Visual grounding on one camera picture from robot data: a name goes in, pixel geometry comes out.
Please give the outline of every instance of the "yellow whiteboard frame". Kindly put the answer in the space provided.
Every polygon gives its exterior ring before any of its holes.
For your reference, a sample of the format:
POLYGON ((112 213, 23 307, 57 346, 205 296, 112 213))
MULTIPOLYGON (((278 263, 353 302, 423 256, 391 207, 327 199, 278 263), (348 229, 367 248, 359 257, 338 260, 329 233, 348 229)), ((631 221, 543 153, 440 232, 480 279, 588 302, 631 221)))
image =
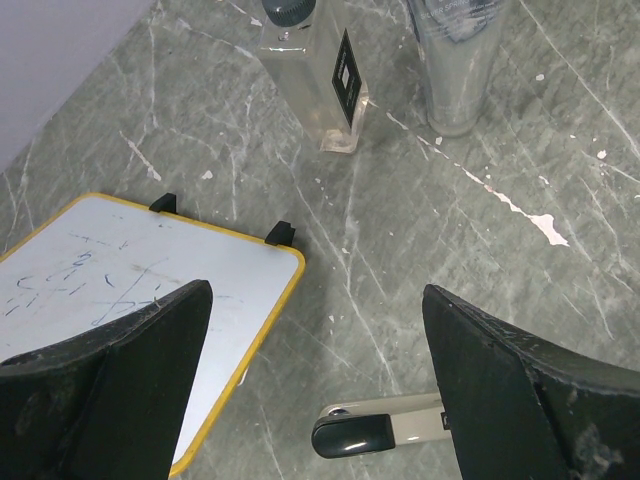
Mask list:
MULTIPOLYGON (((73 200, 66 207, 60 210, 56 215, 54 215, 47 222, 45 222, 42 226, 35 229, 33 232, 27 235, 27 237, 24 238, 21 242, 19 242, 17 245, 15 245, 10 250, 8 250, 4 255, 2 255, 2 257, 0 257, 0 263, 4 262, 10 255, 15 253, 20 247, 22 247, 33 237, 38 235, 42 230, 44 230, 50 224, 55 222, 58 219, 58 217, 64 214, 67 210, 70 210, 77 203, 90 197, 102 198, 104 200, 121 203, 122 205, 138 208, 140 210, 146 210, 146 211, 149 210, 148 206, 141 205, 139 203, 129 202, 127 200, 122 200, 120 198, 112 197, 110 195, 105 195, 102 193, 95 193, 95 192, 86 193, 84 195, 79 196, 75 200, 73 200)), ((181 222, 190 223, 191 225, 195 225, 197 227, 206 228, 219 233, 224 233, 226 235, 231 235, 232 237, 240 238, 242 240, 247 240, 254 243, 259 243, 261 245, 265 244, 264 240, 261 238, 245 235, 244 233, 234 232, 233 230, 217 227, 209 223, 200 222, 198 220, 193 220, 193 219, 186 218, 173 213, 160 212, 160 213, 156 213, 155 215, 165 215, 167 217, 173 218, 181 222)), ((187 469, 187 467, 189 467, 191 462, 193 462, 196 454, 198 453, 198 450, 204 443, 204 440, 206 439, 207 435, 209 434, 209 432, 213 428, 213 425, 218 419, 220 412, 222 411, 224 406, 227 404, 227 402, 231 398, 231 394, 233 393, 236 386, 240 382, 242 375, 249 367, 249 363, 251 362, 251 360, 257 353, 258 349, 262 345, 262 342, 264 342, 264 339, 266 338, 267 334, 273 327, 276 319, 280 316, 280 313, 282 312, 282 309, 284 308, 285 304, 289 300, 289 297, 293 293, 293 290, 295 289, 295 287, 298 285, 298 282, 302 278, 302 274, 304 273, 304 269, 306 267, 306 261, 302 253, 296 250, 295 248, 285 247, 282 245, 278 245, 277 247, 273 247, 273 248, 278 248, 280 250, 284 250, 295 255, 296 258, 298 259, 298 268, 296 269, 296 272, 294 273, 293 277, 291 277, 291 280, 289 280, 289 283, 287 284, 286 288, 280 295, 280 298, 278 298, 278 301, 276 302, 273 309, 269 313, 269 316, 267 317, 264 324, 262 325, 262 328, 260 328, 258 335, 256 336, 256 338, 254 338, 253 342, 251 342, 249 349, 245 353, 244 357, 242 357, 242 360, 238 364, 238 367, 235 369, 235 371, 231 375, 229 382, 227 382, 227 385, 222 390, 222 393, 218 397, 218 400, 216 400, 216 403, 213 405, 213 408, 209 411, 209 414, 207 415, 207 418, 205 419, 204 423, 198 429, 198 432, 196 433, 195 437, 191 441, 191 444, 187 448, 187 451, 180 458, 180 460, 178 460, 176 463, 171 465, 171 470, 169 471, 169 477, 173 477, 175 475, 179 475, 180 473, 184 472, 187 469)))

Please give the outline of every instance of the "bottle cap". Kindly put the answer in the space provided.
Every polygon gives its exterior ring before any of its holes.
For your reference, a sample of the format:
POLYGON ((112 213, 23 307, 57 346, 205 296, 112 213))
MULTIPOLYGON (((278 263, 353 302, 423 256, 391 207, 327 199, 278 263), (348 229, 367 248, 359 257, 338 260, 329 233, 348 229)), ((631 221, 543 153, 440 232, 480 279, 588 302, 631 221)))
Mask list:
POLYGON ((293 27, 311 15, 316 0, 262 0, 269 20, 278 27, 293 27))

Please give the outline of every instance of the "marble tabletop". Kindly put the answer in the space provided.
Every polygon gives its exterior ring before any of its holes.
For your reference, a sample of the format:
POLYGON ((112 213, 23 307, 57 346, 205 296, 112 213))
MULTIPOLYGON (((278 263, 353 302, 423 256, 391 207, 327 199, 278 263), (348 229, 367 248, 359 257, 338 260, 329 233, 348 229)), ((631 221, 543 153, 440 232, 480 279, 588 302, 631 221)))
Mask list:
POLYGON ((163 0, 2 174, 3 251, 88 191, 297 228, 307 272, 183 480, 460 478, 451 441, 309 440, 326 404, 436 390, 427 283, 640 369, 638 0, 515 0, 484 115, 440 145, 403 0, 349 11, 372 99, 352 156, 314 150, 251 53, 258 1, 163 0))

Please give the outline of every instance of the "black label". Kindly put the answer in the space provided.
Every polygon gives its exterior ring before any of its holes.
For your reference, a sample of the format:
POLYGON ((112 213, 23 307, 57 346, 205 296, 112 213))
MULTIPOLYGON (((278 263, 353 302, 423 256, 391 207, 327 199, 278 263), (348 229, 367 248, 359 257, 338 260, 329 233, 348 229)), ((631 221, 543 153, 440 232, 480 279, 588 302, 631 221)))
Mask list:
POLYGON ((338 100, 342 105, 342 110, 347 117, 347 122, 351 127, 353 123, 353 115, 356 111, 358 97, 360 96, 360 88, 362 80, 358 73, 356 59, 353 56, 349 34, 344 31, 340 50, 338 51, 338 59, 336 60, 336 68, 333 71, 333 87, 336 89, 338 100))

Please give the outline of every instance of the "whiteboard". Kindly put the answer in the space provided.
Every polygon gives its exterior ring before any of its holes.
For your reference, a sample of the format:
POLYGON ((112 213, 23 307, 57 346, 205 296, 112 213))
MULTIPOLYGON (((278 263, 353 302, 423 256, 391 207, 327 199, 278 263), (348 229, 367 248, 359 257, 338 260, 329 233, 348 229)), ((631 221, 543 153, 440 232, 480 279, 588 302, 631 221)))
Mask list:
POLYGON ((179 473, 303 270, 291 248, 100 194, 80 197, 0 264, 0 362, 208 280, 213 308, 174 455, 179 473))

